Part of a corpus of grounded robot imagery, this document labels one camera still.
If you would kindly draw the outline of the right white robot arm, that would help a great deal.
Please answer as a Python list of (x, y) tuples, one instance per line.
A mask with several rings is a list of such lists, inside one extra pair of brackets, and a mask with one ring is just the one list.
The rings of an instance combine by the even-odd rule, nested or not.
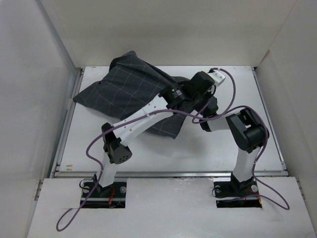
[(216, 120), (199, 120), (206, 132), (229, 130), (238, 147), (238, 155), (229, 181), (216, 181), (216, 198), (244, 197), (257, 193), (254, 176), (260, 149), (267, 144), (269, 132), (261, 117), (250, 107), (228, 109)]

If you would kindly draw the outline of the dark grey checked pillowcase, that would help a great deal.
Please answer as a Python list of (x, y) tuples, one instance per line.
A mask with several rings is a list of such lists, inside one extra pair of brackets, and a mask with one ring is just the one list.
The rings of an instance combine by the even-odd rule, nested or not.
[(186, 81), (187, 78), (170, 76), (129, 51), (113, 59), (104, 78), (78, 93), (73, 101), (124, 120), (149, 103), (163, 88)]

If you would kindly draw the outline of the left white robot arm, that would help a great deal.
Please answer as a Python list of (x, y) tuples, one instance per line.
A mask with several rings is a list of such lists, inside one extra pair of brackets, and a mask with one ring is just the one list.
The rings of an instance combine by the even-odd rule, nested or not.
[(211, 106), (211, 101), (224, 79), (220, 72), (200, 71), (189, 81), (166, 86), (127, 119), (113, 125), (105, 123), (102, 126), (105, 155), (103, 167), (94, 175), (95, 193), (101, 197), (110, 193), (118, 166), (132, 157), (128, 145), (157, 122), (172, 117), (178, 111), (187, 114), (197, 111), (205, 117), (214, 116), (218, 107)]

